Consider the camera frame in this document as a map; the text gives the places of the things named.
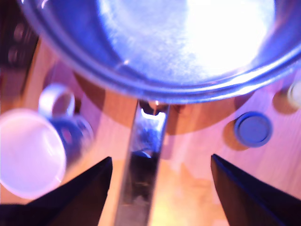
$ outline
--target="wooden table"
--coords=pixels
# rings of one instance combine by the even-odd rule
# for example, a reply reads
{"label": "wooden table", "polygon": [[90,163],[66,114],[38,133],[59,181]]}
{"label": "wooden table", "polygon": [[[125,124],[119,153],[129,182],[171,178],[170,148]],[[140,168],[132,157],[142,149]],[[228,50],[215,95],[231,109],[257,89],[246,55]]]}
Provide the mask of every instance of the wooden table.
{"label": "wooden table", "polygon": [[[212,180],[210,156],[213,153],[301,199],[301,111],[292,109],[281,92],[300,78],[301,71],[292,72],[252,94],[188,105],[181,113],[173,106],[150,225],[228,225]],[[15,107],[36,110],[39,95],[50,82],[66,84],[74,91],[81,100],[80,113],[95,131],[90,150],[71,165],[62,184],[111,156],[113,175],[99,225],[112,225],[137,100],[81,79],[41,42],[24,95],[13,102],[2,101],[1,112]],[[262,112],[273,123],[272,138],[263,147],[244,147],[234,137],[233,121],[248,111]],[[1,202],[27,203],[29,200],[14,196],[1,186]]]}

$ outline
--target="metal pot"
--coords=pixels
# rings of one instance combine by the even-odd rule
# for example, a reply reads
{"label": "metal pot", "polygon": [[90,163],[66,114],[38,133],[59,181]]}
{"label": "metal pot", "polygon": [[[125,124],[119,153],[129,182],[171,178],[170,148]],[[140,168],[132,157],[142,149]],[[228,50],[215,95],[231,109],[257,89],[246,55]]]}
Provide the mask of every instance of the metal pot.
{"label": "metal pot", "polygon": [[[243,95],[300,66],[300,0],[18,1],[86,79],[157,105]],[[168,110],[138,102],[115,225],[129,211],[147,223]],[[128,199],[137,159],[150,164],[143,204]]]}

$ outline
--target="mug handle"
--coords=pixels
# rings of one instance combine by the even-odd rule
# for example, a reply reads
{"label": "mug handle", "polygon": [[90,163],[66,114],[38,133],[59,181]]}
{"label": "mug handle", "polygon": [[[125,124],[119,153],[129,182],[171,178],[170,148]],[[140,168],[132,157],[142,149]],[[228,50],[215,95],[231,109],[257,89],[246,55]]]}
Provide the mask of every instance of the mug handle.
{"label": "mug handle", "polygon": [[61,116],[73,116],[75,109],[74,94],[68,87],[59,83],[52,83],[42,91],[39,98],[38,112],[46,118],[51,119],[54,116],[54,106],[62,97],[67,97],[69,102],[63,106],[64,109],[59,114]]}

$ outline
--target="white object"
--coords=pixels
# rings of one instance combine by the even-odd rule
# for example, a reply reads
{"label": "white object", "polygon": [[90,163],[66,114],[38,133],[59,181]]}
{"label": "white object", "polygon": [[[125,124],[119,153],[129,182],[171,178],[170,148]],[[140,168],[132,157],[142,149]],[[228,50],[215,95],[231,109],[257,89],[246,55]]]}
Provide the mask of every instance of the white object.
{"label": "white object", "polygon": [[75,109],[74,94],[59,83],[47,86],[39,98],[39,113],[47,118],[54,116],[73,116]]}
{"label": "white object", "polygon": [[301,81],[297,81],[290,86],[287,98],[293,107],[301,108]]}
{"label": "white object", "polygon": [[50,122],[32,110],[11,110],[0,117],[0,152],[0,182],[22,198],[38,198],[64,177],[62,141]]}

